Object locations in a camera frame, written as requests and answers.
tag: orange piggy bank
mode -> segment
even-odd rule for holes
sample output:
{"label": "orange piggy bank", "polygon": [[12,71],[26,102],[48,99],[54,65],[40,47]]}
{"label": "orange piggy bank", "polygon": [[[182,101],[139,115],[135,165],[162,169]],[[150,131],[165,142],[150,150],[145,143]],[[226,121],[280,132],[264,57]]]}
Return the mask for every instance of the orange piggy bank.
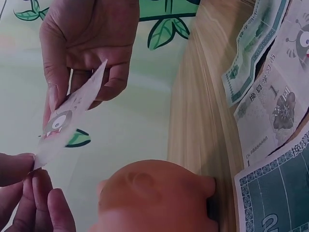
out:
{"label": "orange piggy bank", "polygon": [[98,186],[98,222],[90,232],[218,232],[207,216],[211,177],[160,160],[129,164]]}

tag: printed number 2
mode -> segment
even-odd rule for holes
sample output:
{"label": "printed number 2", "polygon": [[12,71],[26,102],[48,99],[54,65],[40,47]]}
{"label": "printed number 2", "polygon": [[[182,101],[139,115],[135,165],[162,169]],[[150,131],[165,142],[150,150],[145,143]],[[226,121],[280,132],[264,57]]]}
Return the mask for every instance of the printed number 2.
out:
{"label": "printed number 2", "polygon": [[265,228],[265,230],[263,230],[263,232],[278,232],[279,231],[278,229],[274,229],[274,230],[271,229],[278,222],[278,217],[275,214],[268,215],[266,218],[264,218],[262,221],[262,226],[264,227],[266,223],[270,220],[271,220],[271,223],[269,224],[269,226]]}

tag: serial number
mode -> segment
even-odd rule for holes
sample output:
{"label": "serial number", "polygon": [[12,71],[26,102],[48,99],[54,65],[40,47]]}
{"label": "serial number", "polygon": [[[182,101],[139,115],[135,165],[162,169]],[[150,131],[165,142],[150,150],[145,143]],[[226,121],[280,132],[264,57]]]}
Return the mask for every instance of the serial number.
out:
{"label": "serial number", "polygon": [[254,148],[252,148],[250,153],[246,155],[246,158],[249,158],[254,152],[256,152],[262,146],[262,144],[267,141],[267,139],[267,136],[265,136],[265,138],[261,142],[259,142]]}

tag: cartoon eye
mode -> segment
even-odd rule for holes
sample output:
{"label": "cartoon eye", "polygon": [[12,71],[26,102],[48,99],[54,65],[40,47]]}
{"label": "cartoon eye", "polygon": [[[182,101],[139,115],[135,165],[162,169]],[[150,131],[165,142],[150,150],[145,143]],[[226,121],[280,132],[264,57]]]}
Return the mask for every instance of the cartoon eye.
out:
{"label": "cartoon eye", "polygon": [[67,118],[66,115],[62,115],[59,118],[57,118],[52,125],[53,129],[60,128],[62,124],[64,123],[64,121],[66,120],[66,118]]}
{"label": "cartoon eye", "polygon": [[304,33],[300,36],[300,45],[303,47],[309,46],[309,31],[304,31]]}

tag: table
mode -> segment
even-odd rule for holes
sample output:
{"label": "table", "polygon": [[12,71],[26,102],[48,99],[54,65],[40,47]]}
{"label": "table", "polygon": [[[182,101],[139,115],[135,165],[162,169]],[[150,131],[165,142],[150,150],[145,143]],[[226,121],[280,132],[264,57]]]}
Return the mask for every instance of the table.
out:
{"label": "table", "polygon": [[235,107],[227,106],[221,75],[235,57],[236,37],[253,4],[201,1],[172,90],[168,160],[216,178],[212,210],[221,232],[239,228],[233,178],[243,169]]}

